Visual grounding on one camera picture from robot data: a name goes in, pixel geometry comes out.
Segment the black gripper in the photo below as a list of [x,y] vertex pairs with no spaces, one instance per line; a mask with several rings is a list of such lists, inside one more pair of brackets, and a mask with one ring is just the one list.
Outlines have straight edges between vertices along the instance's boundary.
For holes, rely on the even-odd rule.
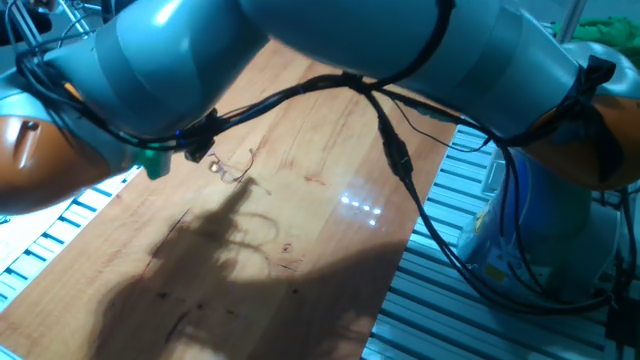
[[200,163],[214,144],[215,138],[213,136],[198,139],[184,151],[184,157],[187,161]]

